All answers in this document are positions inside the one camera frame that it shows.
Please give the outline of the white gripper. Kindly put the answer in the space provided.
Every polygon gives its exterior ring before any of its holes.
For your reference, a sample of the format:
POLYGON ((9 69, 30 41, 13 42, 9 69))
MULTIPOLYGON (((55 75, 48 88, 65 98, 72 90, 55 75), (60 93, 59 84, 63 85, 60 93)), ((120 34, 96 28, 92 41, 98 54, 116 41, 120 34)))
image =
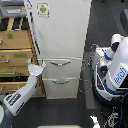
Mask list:
POLYGON ((30 58, 27 60, 27 64, 28 64, 28 72, 30 75, 34 75, 36 77, 38 77, 39 75, 41 75, 44 71, 44 69, 46 68, 46 63, 42 62, 41 65, 35 65, 32 63, 33 59, 30 58))

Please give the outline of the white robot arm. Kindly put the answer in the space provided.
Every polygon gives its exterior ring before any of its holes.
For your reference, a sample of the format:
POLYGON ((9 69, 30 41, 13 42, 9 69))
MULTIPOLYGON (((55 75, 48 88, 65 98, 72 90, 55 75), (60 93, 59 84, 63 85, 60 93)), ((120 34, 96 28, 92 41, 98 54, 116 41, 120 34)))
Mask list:
POLYGON ((27 64, 30 76, 26 85, 7 95, 3 99, 3 104, 0 105, 0 128, 12 128, 12 117, 16 116, 32 97, 37 88, 38 77, 42 75, 46 68, 45 62, 35 65, 32 63, 32 59, 28 59, 27 64))

